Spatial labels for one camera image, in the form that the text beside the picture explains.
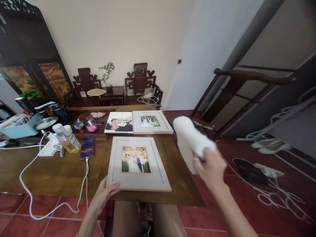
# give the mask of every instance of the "glass bottle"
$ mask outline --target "glass bottle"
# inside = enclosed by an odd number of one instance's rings
[[[52,129],[57,134],[59,143],[70,153],[77,153],[80,144],[73,133],[67,132],[61,123],[55,124]]]

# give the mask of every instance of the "black kettle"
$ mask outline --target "black kettle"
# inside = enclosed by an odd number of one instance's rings
[[[54,116],[58,118],[58,121],[62,125],[68,124],[68,111],[63,104],[53,104],[49,106]]]

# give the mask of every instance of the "wooden chair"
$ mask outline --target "wooden chair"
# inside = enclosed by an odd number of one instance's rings
[[[213,131],[214,135],[219,138],[219,136],[227,130],[232,124],[234,124],[238,119],[240,119],[249,109],[251,109],[257,102],[259,102],[265,95],[267,95],[275,86],[277,85],[286,85],[291,83],[295,80],[292,75],[285,78],[274,78],[267,76],[262,73],[258,72],[251,72],[251,71],[241,71],[241,70],[231,70],[231,71],[222,71],[219,68],[214,70],[214,74],[216,76],[206,89],[205,93],[203,94],[202,98],[198,102],[197,106],[195,107],[191,117],[195,115],[198,108],[202,104],[205,97],[208,95],[209,91],[215,85],[216,81],[221,75],[230,76],[231,79],[224,87],[223,91],[220,95],[216,98],[216,100],[212,103],[211,107],[205,112],[201,119],[197,119],[196,122],[199,124],[205,125],[209,124],[221,111],[222,109],[231,101],[231,99],[236,95],[236,93],[240,90],[240,88],[249,80],[258,80],[267,85],[249,102],[242,107],[231,119],[228,120],[218,131]]]
[[[97,75],[90,74],[90,68],[78,68],[79,76],[74,76],[74,88],[63,96],[68,107],[90,107],[97,106],[96,98],[87,95],[92,89],[101,88],[101,80],[96,79]]]
[[[152,99],[157,103],[157,105],[161,105],[163,91],[156,84],[156,76],[153,76],[155,71],[147,70],[147,63],[134,64],[134,68],[134,72],[128,72],[127,75],[129,77],[125,78],[125,104],[144,104],[142,101],[138,101],[137,99],[143,95],[146,89],[153,89],[153,96],[157,97],[157,99],[154,97]]]

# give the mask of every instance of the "pink container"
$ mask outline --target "pink container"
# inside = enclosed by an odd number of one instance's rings
[[[88,120],[86,122],[86,127],[89,132],[95,132],[98,129],[98,126],[95,120]]]

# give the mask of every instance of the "framed photograph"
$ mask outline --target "framed photograph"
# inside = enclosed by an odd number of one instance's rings
[[[132,112],[110,112],[104,133],[133,134]]]
[[[153,138],[113,137],[107,186],[118,181],[120,190],[171,191]]]
[[[133,111],[134,134],[172,134],[173,129],[160,110]]]

